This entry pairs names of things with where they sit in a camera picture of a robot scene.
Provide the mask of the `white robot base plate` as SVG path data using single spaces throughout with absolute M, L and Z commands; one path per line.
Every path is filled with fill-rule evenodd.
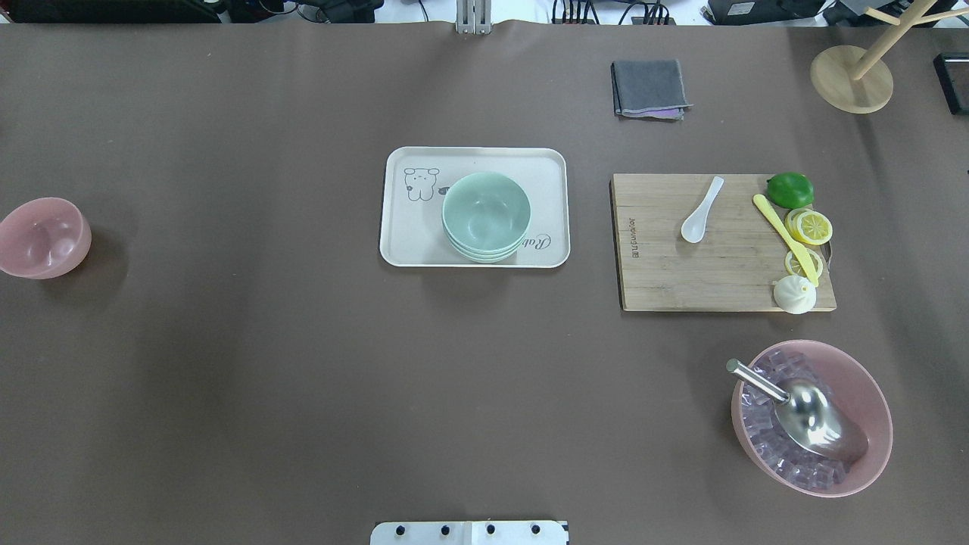
M 569 544 L 568 523 L 554 520 L 385 522 L 370 544 Z

